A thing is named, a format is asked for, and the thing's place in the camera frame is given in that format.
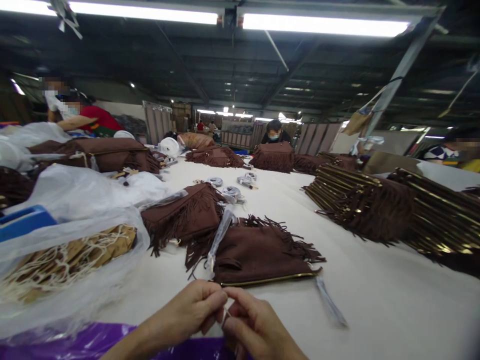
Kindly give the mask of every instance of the plastic bag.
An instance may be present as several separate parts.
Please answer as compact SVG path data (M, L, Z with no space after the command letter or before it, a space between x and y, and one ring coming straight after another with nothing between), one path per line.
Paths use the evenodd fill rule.
M41 144L47 140L66 143L72 138L53 122L33 122L13 131L8 141L26 148Z
M131 291L126 286L126 278L147 251L150 237L140 212L128 207L114 208L86 220L42 227L1 242L0 279L4 279L28 254L90 237L119 224L136 228L132 249L70 287L30 304L6 302L0 291L0 339L9 345L37 344L75 335L96 316L102 305Z
M139 207L170 194L167 185L149 172L133 174L126 181L128 186L89 168L54 164L40 174L27 201L4 212L8 215L42 205L62 223L112 208Z
M0 346L0 360L98 360L136 328L133 325L96 322L79 333L74 342L62 339L41 345ZM224 338L192 338L152 358L185 359L234 360L235 355L225 347Z

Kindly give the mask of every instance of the black hair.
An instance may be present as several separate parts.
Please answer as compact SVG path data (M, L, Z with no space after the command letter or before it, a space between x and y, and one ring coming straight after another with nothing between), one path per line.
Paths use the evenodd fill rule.
M266 125L266 131L267 132L270 132L270 131L279 131L280 129L282 128L282 123L280 120L278 119L275 119L275 120L272 120L270 121L267 125Z
M454 142L458 139L480 139L479 127L464 127L450 131L443 140L445 143Z
M165 133L164 139L166 139L166 138L172 138L173 140L176 141L176 140L177 140L177 136L178 136L178 135L177 135L176 132L169 131L169 132Z

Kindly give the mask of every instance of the person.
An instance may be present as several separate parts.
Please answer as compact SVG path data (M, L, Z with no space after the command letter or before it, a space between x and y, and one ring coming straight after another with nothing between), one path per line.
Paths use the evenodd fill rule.
M226 343L237 359L308 360L278 318L272 306L241 288L223 288L214 282L189 283L163 308L115 344L101 360L151 359L177 346L193 334L206 334L215 322L222 324L227 300L231 316L223 322Z
M40 75L44 78L45 90L43 96L48 106L48 121L56 123L58 115L62 120L73 117L74 114L71 113L69 106L63 101L64 97L70 95L71 80L56 70L40 73Z
M480 129L468 127L450 131L441 144L433 145L420 153L420 160L430 163L457 167L460 152L469 151L479 146Z
M100 138L113 138L117 131L123 130L108 111L90 105L79 93L71 95L66 103L72 109L74 116L57 123L64 131L81 129Z
M280 120L272 120L266 125L266 133L261 140L261 144L274 144L274 143L281 143L281 142L288 142L292 141L292 138L288 133L282 130L282 123Z
M203 132L203 131L204 131L204 127L205 127L204 122L203 122L202 120L200 120L200 122L199 122L198 125L196 126L196 129L197 129L197 131L199 131L199 132Z

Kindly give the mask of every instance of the steel column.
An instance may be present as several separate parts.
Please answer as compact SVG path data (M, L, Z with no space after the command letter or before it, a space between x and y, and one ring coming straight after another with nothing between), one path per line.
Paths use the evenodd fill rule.
M384 114L384 111L390 105L390 102L394 98L395 93L402 84L403 78L408 74L410 68L420 54L420 51L422 51L422 48L427 42L427 39L432 34L432 31L434 30L435 25L437 24L441 15L442 13L439 13L436 17L425 18L426 23L422 23L421 25L423 25L423 27L417 29L419 30L418 34L411 42L410 46L405 52L405 55L403 55L403 58L398 64L398 67L393 73L393 76L391 77L392 80L397 78L400 79L390 82L386 86L386 89L383 91L378 101L376 102L373 108L373 116L370 120L370 124L368 125L368 129L366 130L364 137L370 136L377 124L379 123L380 118Z

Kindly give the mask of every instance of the white table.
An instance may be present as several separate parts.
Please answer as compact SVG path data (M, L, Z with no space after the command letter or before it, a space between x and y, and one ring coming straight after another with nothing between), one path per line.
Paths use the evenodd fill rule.
M246 170L215 168L180 158L165 179L171 190L195 179L221 177L236 185ZM251 288L268 300L310 359L451 360L467 359L477 345L480 281L440 267L403 248L363 242L329 219L300 191L313 176L257 170L258 190L239 185L247 210L237 216L285 221L288 230L314 243L326 257L324 279L349 329L332 326L313 279ZM105 309L98 321L137 325L165 305L188 283L185 249L169 245L159 258L146 253L134 274L136 289ZM205 278L203 267L195 272ZM221 336L214 326L211 336Z

